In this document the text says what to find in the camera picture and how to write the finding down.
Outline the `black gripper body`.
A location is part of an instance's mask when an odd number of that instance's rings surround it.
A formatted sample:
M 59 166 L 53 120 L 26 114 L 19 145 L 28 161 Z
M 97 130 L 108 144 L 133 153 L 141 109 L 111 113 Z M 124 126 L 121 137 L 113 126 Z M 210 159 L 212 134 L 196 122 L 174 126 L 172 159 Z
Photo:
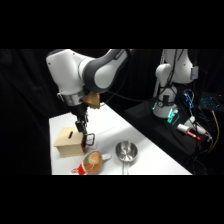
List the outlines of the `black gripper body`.
M 75 115 L 77 119 L 81 122 L 87 123 L 88 122 L 88 115 L 87 115 L 88 105 L 85 103 L 76 105 L 74 107 Z

